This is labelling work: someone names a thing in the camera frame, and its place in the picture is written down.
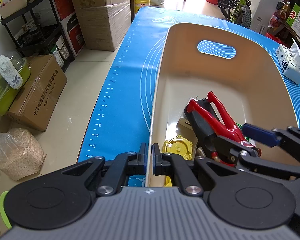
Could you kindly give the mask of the green black bicycle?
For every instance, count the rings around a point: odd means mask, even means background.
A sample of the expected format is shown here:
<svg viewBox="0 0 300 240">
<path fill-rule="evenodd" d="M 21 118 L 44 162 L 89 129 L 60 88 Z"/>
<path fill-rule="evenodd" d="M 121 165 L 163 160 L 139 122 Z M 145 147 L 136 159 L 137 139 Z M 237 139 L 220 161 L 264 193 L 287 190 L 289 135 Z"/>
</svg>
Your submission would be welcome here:
<svg viewBox="0 0 300 240">
<path fill-rule="evenodd" d="M 250 29 L 252 13 L 250 0 L 218 0 L 217 6 L 228 22 Z"/>
</svg>

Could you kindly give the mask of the green white product box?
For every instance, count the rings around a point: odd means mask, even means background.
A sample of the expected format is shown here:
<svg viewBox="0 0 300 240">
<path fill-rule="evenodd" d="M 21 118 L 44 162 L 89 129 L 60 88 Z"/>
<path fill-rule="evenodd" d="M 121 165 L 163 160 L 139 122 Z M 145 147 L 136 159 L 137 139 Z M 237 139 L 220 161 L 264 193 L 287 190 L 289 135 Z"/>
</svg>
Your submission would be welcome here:
<svg viewBox="0 0 300 240">
<path fill-rule="evenodd" d="M 287 24 L 293 29 L 300 38 L 300 6 L 295 4 L 287 18 Z"/>
</svg>

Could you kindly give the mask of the white blue tissue box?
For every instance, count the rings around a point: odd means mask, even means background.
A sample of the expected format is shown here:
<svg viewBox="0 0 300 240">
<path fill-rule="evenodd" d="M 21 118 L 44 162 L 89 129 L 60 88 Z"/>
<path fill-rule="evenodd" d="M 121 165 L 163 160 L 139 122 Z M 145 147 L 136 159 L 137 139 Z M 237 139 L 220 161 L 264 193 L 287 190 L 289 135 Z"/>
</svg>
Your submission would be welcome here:
<svg viewBox="0 0 300 240">
<path fill-rule="evenodd" d="M 295 40 L 290 48 L 280 44 L 276 50 L 277 59 L 285 77 L 300 84 L 300 49 Z"/>
</svg>

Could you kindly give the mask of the brown cardboard box with text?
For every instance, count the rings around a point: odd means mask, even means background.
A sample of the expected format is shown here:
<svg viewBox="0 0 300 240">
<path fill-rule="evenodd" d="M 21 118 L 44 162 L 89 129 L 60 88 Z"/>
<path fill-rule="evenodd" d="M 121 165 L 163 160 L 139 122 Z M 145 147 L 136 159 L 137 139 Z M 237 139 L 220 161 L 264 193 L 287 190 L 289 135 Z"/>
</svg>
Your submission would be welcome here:
<svg viewBox="0 0 300 240">
<path fill-rule="evenodd" d="M 29 128 L 44 132 L 67 78 L 55 57 L 28 57 L 30 77 L 19 90 L 6 116 Z"/>
</svg>

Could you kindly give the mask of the yellow round lid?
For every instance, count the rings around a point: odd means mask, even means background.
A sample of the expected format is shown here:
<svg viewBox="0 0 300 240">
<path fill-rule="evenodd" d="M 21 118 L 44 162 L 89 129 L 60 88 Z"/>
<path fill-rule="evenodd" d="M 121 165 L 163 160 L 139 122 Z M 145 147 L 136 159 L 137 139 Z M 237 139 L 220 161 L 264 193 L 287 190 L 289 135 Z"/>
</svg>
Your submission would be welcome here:
<svg viewBox="0 0 300 240">
<path fill-rule="evenodd" d="M 181 155 L 185 160 L 193 158 L 193 143 L 181 135 L 166 140 L 162 146 L 163 153 L 174 153 Z"/>
</svg>

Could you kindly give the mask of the beige plastic storage bin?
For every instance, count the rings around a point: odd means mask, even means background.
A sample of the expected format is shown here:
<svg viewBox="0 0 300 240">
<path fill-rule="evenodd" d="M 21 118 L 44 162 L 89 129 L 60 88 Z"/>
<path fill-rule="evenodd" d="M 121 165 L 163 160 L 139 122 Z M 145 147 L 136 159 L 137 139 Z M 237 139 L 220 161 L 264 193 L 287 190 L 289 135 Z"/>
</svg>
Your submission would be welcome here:
<svg viewBox="0 0 300 240">
<path fill-rule="evenodd" d="M 229 30 L 178 23 L 167 32 L 153 98 L 149 143 L 162 145 L 181 134 L 178 126 L 190 99 L 208 92 L 223 103 L 238 124 L 265 129 L 300 127 L 300 113 L 276 56 L 278 45 Z"/>
</svg>

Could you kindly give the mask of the rolled white towel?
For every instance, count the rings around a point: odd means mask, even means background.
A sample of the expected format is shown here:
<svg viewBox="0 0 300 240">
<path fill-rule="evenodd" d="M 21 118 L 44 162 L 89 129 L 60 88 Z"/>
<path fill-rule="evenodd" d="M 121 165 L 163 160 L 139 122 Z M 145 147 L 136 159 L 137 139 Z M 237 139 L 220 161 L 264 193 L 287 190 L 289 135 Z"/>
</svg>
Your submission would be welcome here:
<svg viewBox="0 0 300 240">
<path fill-rule="evenodd" d="M 23 78 L 15 69 L 10 59 L 5 55 L 0 55 L 0 75 L 5 79 L 11 88 L 18 90 L 22 87 Z"/>
</svg>

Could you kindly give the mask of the green plastic container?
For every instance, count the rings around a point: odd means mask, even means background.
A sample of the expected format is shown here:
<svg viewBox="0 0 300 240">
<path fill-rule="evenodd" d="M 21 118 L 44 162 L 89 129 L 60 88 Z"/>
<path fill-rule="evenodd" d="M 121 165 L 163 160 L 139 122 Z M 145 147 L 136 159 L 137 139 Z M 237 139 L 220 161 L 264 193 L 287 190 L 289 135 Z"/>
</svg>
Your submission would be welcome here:
<svg viewBox="0 0 300 240">
<path fill-rule="evenodd" d="M 21 79 L 19 79 L 19 76 L 14 75 L 13 84 L 11 86 L 0 73 L 0 116 L 5 115 L 19 90 L 30 77 L 27 59 L 21 57 L 15 51 L 3 54 L 3 56 L 11 61 L 11 64 L 19 73 Z"/>
</svg>

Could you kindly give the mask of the black metal shelf rack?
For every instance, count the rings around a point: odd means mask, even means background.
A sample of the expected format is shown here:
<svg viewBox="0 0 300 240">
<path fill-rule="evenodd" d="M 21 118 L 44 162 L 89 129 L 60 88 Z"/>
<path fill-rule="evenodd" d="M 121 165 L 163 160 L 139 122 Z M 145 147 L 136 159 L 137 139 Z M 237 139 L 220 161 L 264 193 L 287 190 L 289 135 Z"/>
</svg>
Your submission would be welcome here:
<svg viewBox="0 0 300 240">
<path fill-rule="evenodd" d="M 63 71 L 75 59 L 53 0 L 27 0 L 0 23 L 23 57 L 52 54 Z"/>
</svg>

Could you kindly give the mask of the green round stool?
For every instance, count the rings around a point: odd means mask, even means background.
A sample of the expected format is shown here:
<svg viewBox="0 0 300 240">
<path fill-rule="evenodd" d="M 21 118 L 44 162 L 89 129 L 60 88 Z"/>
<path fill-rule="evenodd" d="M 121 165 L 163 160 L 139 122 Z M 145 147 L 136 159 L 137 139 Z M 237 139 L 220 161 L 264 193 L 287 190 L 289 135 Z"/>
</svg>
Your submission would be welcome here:
<svg viewBox="0 0 300 240">
<path fill-rule="evenodd" d="M 12 226 L 10 224 L 10 221 L 6 215 L 5 208 L 4 208 L 4 200 L 5 200 L 5 197 L 7 194 L 8 194 L 8 191 L 4 191 L 0 195 L 0 215 L 1 215 L 2 221 L 5 224 L 6 228 L 8 228 L 8 230 L 10 230 L 12 228 Z"/>
</svg>

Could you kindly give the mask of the red white appliance box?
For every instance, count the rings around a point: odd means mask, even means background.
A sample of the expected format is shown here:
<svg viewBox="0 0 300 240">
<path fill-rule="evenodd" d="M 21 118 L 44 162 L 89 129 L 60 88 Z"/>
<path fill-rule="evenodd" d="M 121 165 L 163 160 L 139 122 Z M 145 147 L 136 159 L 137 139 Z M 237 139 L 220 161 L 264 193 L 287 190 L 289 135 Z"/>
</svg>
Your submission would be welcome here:
<svg viewBox="0 0 300 240">
<path fill-rule="evenodd" d="M 55 0 L 66 39 L 76 57 L 83 49 L 85 42 L 72 0 Z"/>
</svg>

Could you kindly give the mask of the large wrapped cardboard box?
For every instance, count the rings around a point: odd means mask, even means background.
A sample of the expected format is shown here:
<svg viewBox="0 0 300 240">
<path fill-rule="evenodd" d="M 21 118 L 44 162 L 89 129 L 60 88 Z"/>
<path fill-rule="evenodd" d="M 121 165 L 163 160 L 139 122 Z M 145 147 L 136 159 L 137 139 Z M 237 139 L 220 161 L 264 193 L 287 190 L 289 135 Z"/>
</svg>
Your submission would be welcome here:
<svg viewBox="0 0 300 240">
<path fill-rule="evenodd" d="M 130 0 L 72 0 L 88 49 L 115 51 L 131 24 Z"/>
</svg>

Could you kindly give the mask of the white freezer cabinet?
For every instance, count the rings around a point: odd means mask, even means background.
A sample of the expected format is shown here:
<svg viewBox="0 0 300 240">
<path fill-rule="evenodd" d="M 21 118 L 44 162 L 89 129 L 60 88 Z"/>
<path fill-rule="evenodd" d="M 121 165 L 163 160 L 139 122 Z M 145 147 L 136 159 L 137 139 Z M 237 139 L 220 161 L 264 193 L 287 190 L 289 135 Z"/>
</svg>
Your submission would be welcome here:
<svg viewBox="0 0 300 240">
<path fill-rule="evenodd" d="M 250 29 L 265 35 L 269 30 L 268 24 L 278 2 L 283 0 L 250 0 L 251 26 Z"/>
</svg>

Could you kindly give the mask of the clear bag of grain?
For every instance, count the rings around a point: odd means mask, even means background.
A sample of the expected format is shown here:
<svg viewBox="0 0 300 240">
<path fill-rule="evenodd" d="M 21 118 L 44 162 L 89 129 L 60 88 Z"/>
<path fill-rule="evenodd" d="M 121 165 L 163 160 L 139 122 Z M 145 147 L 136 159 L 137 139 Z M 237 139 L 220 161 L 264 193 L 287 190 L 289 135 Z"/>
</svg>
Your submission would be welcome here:
<svg viewBox="0 0 300 240">
<path fill-rule="evenodd" d="M 45 160 L 43 148 L 25 128 L 0 132 L 0 170 L 12 180 L 38 173 Z"/>
</svg>

